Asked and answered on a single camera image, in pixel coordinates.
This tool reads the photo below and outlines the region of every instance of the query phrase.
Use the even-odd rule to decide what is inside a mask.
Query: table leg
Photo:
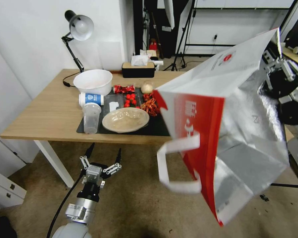
[[[56,170],[56,172],[59,174],[59,176],[63,179],[64,183],[68,187],[72,187],[74,184],[74,180],[58,158],[57,154],[51,147],[48,141],[45,140],[34,140],[36,145],[40,148],[42,153],[45,155],[47,160],[50,162],[52,167]]]

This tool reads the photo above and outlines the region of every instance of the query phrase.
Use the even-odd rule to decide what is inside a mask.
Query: garlic bulb
[[[153,91],[152,82],[145,81],[141,87],[141,92],[143,94],[149,94],[149,93],[152,93],[152,91]]]

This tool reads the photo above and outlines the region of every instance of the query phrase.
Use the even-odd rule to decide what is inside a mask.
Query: plastic cup
[[[84,113],[84,132],[87,134],[95,134],[98,129],[99,114],[102,109],[98,104],[87,103],[83,107]]]

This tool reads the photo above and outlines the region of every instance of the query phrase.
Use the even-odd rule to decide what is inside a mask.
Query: blue label
[[[98,94],[85,94],[85,103],[93,102],[101,106],[100,95]]]

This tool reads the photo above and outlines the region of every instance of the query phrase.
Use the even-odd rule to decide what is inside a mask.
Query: lamp arm
[[[62,40],[63,40],[64,44],[66,45],[67,49],[69,50],[70,54],[72,55],[73,60],[76,63],[77,67],[79,68],[80,72],[82,73],[82,72],[84,72],[84,66],[80,62],[80,60],[78,58],[76,58],[76,56],[74,55],[73,51],[71,50],[71,48],[69,46],[69,42],[74,39],[74,38],[68,37],[70,34],[71,34],[70,32],[67,33],[65,36],[62,37]]]

